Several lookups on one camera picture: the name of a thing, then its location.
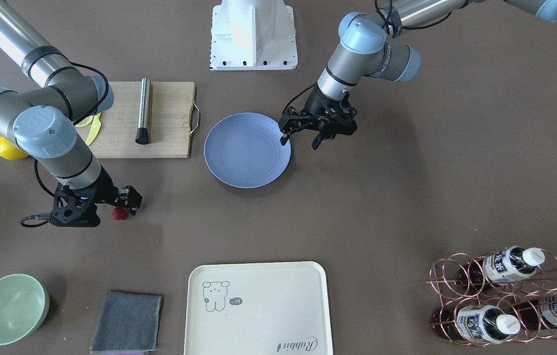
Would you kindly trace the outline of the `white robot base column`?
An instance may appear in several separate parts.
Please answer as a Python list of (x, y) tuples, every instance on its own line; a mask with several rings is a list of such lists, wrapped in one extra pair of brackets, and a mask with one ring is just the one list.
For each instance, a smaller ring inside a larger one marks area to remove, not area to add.
[(213, 7), (211, 70), (292, 70), (297, 65), (291, 6), (282, 0), (224, 0)]

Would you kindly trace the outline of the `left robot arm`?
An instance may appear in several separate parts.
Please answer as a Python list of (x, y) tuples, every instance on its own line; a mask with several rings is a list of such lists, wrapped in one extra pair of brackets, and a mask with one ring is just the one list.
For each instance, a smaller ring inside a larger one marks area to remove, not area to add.
[(398, 36), (438, 25), (469, 4), (469, 0), (391, 0), (384, 5), (375, 2), (372, 14), (345, 15), (338, 27), (339, 44), (317, 82), (308, 87), (303, 109), (285, 106), (278, 122), (280, 144), (303, 130), (317, 131), (313, 149), (337, 135), (352, 135), (358, 128), (357, 111), (349, 97), (361, 78), (407, 82), (418, 73), (418, 50), (398, 42)]

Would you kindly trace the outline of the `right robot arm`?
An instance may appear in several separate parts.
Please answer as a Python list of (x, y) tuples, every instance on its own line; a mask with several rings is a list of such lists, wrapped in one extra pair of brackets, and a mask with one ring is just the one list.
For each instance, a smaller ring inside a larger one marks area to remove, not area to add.
[(96, 227), (99, 204), (135, 215), (142, 196), (117, 188), (75, 125), (113, 106), (113, 90), (98, 70), (86, 76), (59, 49), (0, 0), (0, 48), (38, 84), (19, 93), (0, 87), (0, 136), (35, 158), (57, 180), (48, 213), (26, 216), (24, 227)]

